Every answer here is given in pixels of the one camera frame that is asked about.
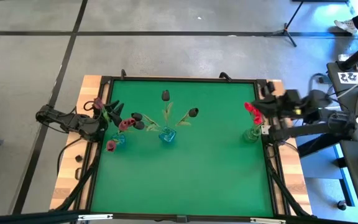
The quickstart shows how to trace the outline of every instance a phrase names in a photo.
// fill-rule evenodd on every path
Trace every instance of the wooden platform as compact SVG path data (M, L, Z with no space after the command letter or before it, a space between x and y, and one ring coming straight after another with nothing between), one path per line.
M80 95L77 101L77 110L80 114L87 114L92 116L92 111L85 111L83 105L89 100L94 100L97 97L99 91L101 76L99 75L85 75L83 83L80 90ZM273 80L275 84L275 94L282 95L284 93L283 83L280 80ZM104 96L102 98L103 102L107 98L107 90L104 91ZM79 135L77 133L70 133L68 135L67 144L78 139ZM295 139L291 138L288 142L296 146ZM64 199L70 194L74 189L78 181L75 179L75 173L79 171L82 167L82 162L75 161L77 155L85 156L86 141L80 140L76 144L72 145L64 152L62 163L60 166L60 172L56 181L55 190L53 192L52 201L50 208L58 207ZM96 144L93 144L93 151L91 153L91 163L96 149ZM300 158L298 153L292 149L290 146L284 145L280 146L280 157L283 167L283 174L285 179L285 185L294 196L295 200L302 206L302 208L311 214L310 201L308 197L308 192L306 190L306 184L302 173ZM81 197L80 208L85 208L86 198L88 195L89 181L83 189L83 194ZM284 206L282 202L282 196L280 189L275 185L275 194L277 200L278 213L284 214Z

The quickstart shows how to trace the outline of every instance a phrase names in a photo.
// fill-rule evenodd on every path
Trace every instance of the vase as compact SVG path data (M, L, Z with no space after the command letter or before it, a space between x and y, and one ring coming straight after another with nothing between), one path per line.
M177 132L174 129L164 127L158 137L164 142L172 142L175 139Z
M242 135L244 140L249 143L256 142L261 134L261 125L253 125L252 128L246 130Z
M115 140L117 146L125 144L125 135L123 133L115 133L111 136L111 140Z

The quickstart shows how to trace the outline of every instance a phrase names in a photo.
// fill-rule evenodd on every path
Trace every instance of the person's foot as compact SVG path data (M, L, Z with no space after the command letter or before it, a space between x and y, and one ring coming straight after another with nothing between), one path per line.
M351 34L355 34L357 32L356 27L354 26L353 20L348 20L348 21L334 21L335 25L339 28L341 28L342 30L349 32Z

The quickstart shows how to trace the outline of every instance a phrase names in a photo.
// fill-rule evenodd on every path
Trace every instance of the tripod stand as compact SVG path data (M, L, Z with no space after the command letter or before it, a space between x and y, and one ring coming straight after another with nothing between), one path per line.
M298 8L296 9L295 13L292 15L290 21L289 21L288 23L284 23L284 29L278 30L278 31L275 31L275 32L272 32L271 34L266 35L265 37L271 37L271 36L278 35L278 34L280 34L280 35L285 35L285 36L287 36L287 37L291 40L293 46L296 47L295 41L292 39L291 34L288 32L288 27L290 26L290 24L291 24L293 18L294 18L294 17L296 16L296 14L298 13L298 11L299 11L299 9L301 8L302 4L303 4L303 1L299 4L299 6L298 6Z

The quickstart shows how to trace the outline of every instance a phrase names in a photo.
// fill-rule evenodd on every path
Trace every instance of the concrete floor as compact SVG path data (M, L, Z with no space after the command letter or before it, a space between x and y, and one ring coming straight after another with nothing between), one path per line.
M0 30L73 30L80 5L80 0L0 1ZM289 0L94 0L86 7L80 31L267 32L281 29L297 5ZM350 18L351 9L344 3L305 3L290 29L341 32L332 28L333 20ZM0 147L0 215L9 213L39 129L35 112L48 101L68 39L0 36L0 138L5 140ZM338 54L358 49L358 39L352 37L297 37L295 41L297 48L284 37L79 36L56 109L72 109L83 75L119 75L122 68L128 75L217 77L226 72L232 78L281 79L286 88L297 88L305 95L312 74L325 72L326 63L335 61ZM64 134L48 131L23 212L48 210L57 155L65 142ZM309 185L311 201L319 205L318 197L325 196L314 196L315 187ZM341 190L322 186L328 192ZM317 216L351 217L343 215L348 210L330 217L313 204L312 209Z

